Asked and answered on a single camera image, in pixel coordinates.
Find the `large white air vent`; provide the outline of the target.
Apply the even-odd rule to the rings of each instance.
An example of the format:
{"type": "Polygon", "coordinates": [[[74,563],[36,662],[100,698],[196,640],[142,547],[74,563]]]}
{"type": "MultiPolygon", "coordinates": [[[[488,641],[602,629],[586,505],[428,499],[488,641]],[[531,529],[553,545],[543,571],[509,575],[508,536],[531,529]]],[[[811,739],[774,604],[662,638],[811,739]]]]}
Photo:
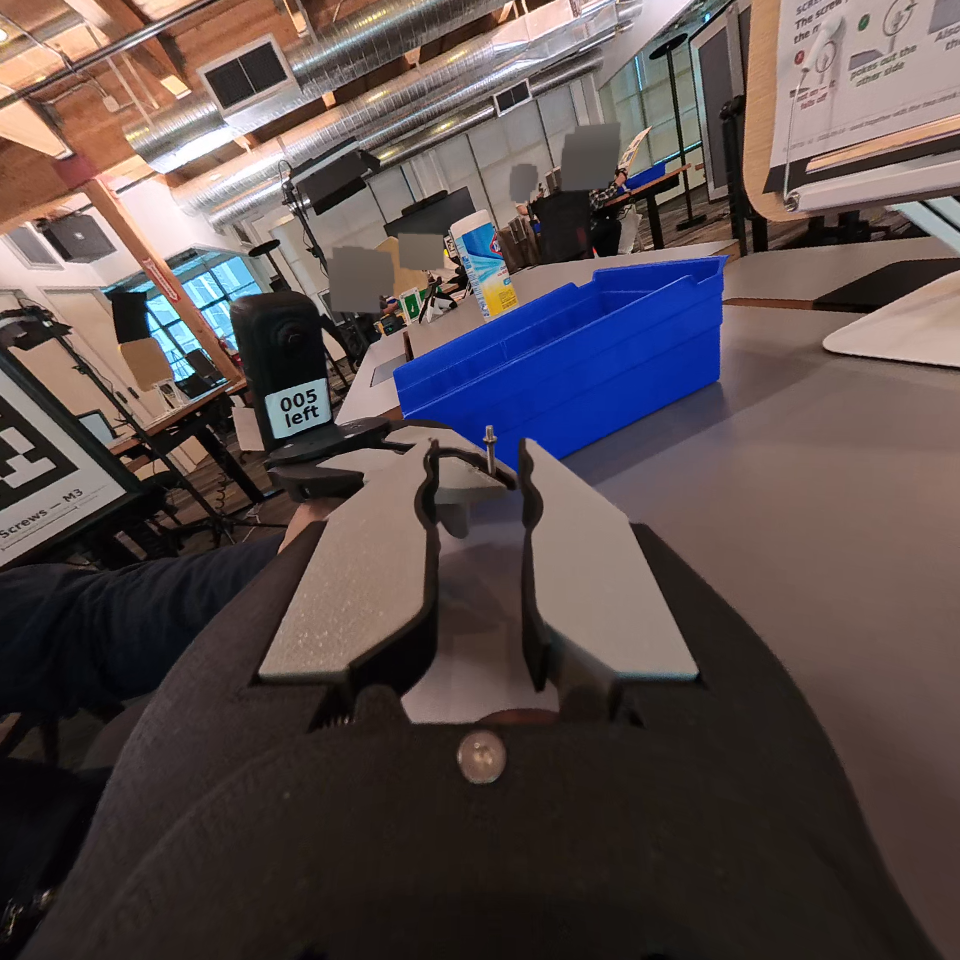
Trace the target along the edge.
{"type": "Polygon", "coordinates": [[[239,113],[298,87],[281,46],[270,33],[199,66],[198,77],[222,115],[239,113]]]}

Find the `silver-framed dark panel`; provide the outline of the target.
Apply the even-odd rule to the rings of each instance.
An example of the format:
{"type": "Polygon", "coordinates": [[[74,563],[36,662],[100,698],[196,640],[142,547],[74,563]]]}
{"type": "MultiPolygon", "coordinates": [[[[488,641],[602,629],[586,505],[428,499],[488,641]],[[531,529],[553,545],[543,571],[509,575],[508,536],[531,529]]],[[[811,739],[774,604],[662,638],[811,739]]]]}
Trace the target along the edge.
{"type": "Polygon", "coordinates": [[[689,39],[694,95],[700,124],[703,174],[711,203],[727,198],[721,110],[745,94],[749,64],[751,1],[732,1],[689,39]]]}

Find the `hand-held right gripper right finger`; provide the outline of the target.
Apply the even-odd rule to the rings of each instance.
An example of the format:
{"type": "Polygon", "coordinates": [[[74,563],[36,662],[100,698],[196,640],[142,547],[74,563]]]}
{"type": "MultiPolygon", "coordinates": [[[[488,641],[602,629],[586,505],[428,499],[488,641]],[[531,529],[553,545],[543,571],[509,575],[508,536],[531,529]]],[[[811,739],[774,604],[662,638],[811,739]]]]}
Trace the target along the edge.
{"type": "Polygon", "coordinates": [[[627,515],[531,438],[519,444],[519,486],[521,646],[534,689],[696,681],[627,515]]]}

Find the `person's left hand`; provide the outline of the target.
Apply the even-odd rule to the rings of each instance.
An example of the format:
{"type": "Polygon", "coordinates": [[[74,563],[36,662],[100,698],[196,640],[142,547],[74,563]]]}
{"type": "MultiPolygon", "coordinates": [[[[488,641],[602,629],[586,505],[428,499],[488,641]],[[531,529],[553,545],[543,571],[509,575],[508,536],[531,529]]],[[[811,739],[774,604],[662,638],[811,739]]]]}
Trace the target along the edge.
{"type": "Polygon", "coordinates": [[[278,547],[278,553],[291,546],[297,537],[302,534],[311,524],[326,522],[330,514],[341,504],[339,498],[316,498],[300,504],[284,534],[281,545],[278,547]]]}

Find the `black monitor screen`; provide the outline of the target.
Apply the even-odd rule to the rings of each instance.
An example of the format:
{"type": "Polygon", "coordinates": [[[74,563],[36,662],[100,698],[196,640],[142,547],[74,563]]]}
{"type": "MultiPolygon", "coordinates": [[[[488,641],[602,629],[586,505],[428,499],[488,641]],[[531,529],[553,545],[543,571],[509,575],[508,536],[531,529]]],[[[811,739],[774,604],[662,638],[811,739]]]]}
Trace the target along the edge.
{"type": "Polygon", "coordinates": [[[475,211],[468,186],[451,193],[441,190],[403,208],[399,217],[384,224],[384,231],[392,237],[402,234],[447,235],[453,224],[475,211]]]}

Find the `black studio light panel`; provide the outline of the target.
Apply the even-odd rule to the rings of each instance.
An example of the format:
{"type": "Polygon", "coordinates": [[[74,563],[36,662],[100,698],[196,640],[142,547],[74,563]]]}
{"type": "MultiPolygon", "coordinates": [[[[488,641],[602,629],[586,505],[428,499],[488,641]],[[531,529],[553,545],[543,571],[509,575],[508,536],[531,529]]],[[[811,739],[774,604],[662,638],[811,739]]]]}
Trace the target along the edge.
{"type": "Polygon", "coordinates": [[[362,192],[366,178],[378,174],[380,168],[378,157],[367,150],[331,150],[294,168],[292,187],[320,215],[362,192]]]}

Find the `brown-edged grey desk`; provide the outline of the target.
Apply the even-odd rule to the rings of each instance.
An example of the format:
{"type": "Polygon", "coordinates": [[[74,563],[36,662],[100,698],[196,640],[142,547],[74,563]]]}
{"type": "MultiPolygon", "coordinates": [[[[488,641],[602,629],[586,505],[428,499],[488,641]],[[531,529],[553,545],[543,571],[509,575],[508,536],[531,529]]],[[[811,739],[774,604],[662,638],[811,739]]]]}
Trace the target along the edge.
{"type": "MultiPolygon", "coordinates": [[[[890,263],[957,258],[958,254],[934,237],[771,250],[744,258],[738,257],[736,244],[716,241],[540,265],[516,273],[512,285],[523,305],[569,282],[583,285],[596,269],[718,256],[727,258],[725,301],[759,300],[766,306],[772,301],[811,303],[890,263]]],[[[415,326],[408,336],[398,332],[372,344],[336,414],[337,423],[398,416],[400,404],[394,380],[388,377],[374,384],[376,369],[397,357],[404,358],[407,346],[415,356],[425,354],[483,323],[475,297],[467,294],[455,310],[426,326],[415,326]]]]}

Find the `disinfecting wipes canister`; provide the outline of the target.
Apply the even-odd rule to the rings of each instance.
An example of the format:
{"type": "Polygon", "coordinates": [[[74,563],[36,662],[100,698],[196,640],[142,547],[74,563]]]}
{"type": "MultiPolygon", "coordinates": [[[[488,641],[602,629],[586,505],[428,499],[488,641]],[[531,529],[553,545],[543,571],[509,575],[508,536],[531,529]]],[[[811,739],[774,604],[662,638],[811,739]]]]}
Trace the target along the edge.
{"type": "Polygon", "coordinates": [[[453,222],[450,235],[485,320],[516,309],[519,300],[489,211],[481,209],[453,222]]]}

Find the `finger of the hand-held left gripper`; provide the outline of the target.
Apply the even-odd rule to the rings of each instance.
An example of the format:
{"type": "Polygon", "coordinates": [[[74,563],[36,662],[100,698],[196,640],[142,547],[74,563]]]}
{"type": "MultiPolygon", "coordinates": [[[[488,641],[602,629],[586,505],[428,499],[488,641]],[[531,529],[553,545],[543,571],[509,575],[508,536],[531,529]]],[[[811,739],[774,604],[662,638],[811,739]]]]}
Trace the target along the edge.
{"type": "MultiPolygon", "coordinates": [[[[316,466],[328,474],[358,474],[367,486],[379,474],[394,468],[405,456],[398,450],[354,450],[338,454],[316,466]]],[[[508,487],[497,478],[459,456],[438,460],[438,490],[435,494],[438,522],[453,538],[466,538],[471,531],[475,504],[504,496],[508,487]]]]}
{"type": "Polygon", "coordinates": [[[399,461],[415,446],[423,442],[438,445],[439,490],[516,490],[517,474],[496,459],[496,475],[491,476],[486,468],[486,451],[469,439],[446,426],[407,425],[392,430],[384,439],[385,449],[390,450],[386,459],[366,468],[366,485],[379,474],[391,474],[395,461],[399,461]]]}

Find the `blue plastic bin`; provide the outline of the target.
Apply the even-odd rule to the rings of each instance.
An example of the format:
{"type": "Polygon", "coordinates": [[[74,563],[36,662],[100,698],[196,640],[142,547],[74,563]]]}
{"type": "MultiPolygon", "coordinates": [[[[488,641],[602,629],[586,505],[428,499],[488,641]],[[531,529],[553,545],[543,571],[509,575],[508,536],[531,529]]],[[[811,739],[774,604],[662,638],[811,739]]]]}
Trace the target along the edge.
{"type": "Polygon", "coordinates": [[[445,424],[515,468],[531,439],[554,457],[718,381],[726,257],[595,270],[394,374],[407,420],[445,424]]]}

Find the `black rectangular pad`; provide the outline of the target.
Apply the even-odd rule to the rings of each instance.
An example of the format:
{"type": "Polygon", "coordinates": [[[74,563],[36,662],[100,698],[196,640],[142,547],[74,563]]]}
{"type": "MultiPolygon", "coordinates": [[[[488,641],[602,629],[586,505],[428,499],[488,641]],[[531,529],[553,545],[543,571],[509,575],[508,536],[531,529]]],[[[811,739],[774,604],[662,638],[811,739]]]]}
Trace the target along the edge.
{"type": "Polygon", "coordinates": [[[897,261],[812,301],[814,310],[870,314],[959,270],[959,258],[897,261]]]}

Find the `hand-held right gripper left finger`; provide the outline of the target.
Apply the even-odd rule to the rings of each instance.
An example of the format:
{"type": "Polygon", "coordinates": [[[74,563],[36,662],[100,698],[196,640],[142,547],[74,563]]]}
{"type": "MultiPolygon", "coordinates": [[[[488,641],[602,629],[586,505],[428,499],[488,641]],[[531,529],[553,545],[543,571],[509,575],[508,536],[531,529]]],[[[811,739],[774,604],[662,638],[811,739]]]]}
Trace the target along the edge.
{"type": "Polygon", "coordinates": [[[405,694],[438,645],[439,444],[423,439],[334,510],[257,673],[266,685],[405,694]]]}

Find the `printed instruction sheet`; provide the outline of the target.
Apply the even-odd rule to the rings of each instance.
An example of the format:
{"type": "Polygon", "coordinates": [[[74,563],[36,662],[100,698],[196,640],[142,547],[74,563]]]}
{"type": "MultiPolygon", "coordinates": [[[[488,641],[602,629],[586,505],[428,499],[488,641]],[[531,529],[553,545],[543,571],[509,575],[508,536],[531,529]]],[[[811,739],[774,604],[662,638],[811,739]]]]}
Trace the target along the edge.
{"type": "Polygon", "coordinates": [[[957,1],[779,7],[772,166],[958,114],[957,1]]]}

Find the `black ceiling speaker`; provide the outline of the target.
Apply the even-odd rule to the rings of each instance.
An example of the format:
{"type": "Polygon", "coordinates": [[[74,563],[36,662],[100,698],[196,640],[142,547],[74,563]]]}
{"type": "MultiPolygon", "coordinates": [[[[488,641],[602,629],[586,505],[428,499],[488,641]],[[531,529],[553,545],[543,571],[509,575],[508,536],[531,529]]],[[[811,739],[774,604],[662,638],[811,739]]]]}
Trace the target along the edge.
{"type": "Polygon", "coordinates": [[[67,263],[90,264],[116,253],[116,247],[89,214],[36,222],[42,237],[67,263]]]}

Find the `silver ventilation duct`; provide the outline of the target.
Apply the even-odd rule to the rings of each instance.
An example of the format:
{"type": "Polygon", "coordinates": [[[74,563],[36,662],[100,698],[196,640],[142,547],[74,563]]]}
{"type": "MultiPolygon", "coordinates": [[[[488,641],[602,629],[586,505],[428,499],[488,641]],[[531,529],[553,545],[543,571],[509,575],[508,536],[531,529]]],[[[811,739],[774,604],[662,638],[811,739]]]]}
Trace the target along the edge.
{"type": "MultiPolygon", "coordinates": [[[[298,111],[314,110],[327,94],[370,80],[379,69],[405,62],[409,54],[447,34],[498,13],[511,2],[373,2],[331,24],[314,42],[283,50],[297,87],[263,102],[223,115],[210,93],[202,90],[146,121],[124,129],[134,154],[160,174],[181,169],[226,145],[262,132],[298,111]]],[[[438,73],[429,86],[532,55],[552,59],[572,57],[605,42],[618,28],[614,2],[549,2],[476,35],[452,49],[408,66],[396,77],[353,97],[339,99],[329,110],[343,107],[381,85],[438,73]]]]}
{"type": "Polygon", "coordinates": [[[172,190],[176,205],[188,215],[201,215],[210,224],[230,223],[246,211],[270,202],[279,184],[282,165],[297,167],[354,140],[363,150],[388,145],[454,112],[568,59],[522,55],[495,66],[429,85],[439,73],[378,86],[354,101],[304,122],[256,147],[242,158],[223,163],[172,190]],[[264,199],[246,201],[265,188],[264,199]]]}

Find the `person's left forearm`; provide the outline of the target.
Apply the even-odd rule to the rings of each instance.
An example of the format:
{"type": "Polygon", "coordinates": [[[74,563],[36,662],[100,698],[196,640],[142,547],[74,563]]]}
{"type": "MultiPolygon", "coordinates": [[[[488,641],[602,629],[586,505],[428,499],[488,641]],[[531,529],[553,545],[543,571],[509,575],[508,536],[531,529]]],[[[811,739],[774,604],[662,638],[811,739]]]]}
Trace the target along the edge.
{"type": "Polygon", "coordinates": [[[152,692],[282,542],[274,534],[115,571],[3,571],[2,714],[66,717],[152,692]]]}

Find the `black white marker poster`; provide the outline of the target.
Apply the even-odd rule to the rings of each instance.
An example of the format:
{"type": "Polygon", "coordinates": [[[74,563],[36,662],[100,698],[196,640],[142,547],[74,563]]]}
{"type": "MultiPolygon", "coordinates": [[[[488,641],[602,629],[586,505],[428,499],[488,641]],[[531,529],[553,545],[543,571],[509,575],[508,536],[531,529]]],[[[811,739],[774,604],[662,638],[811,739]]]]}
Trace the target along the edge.
{"type": "Polygon", "coordinates": [[[142,498],[137,477],[2,349],[2,569],[75,544],[142,498]]]}

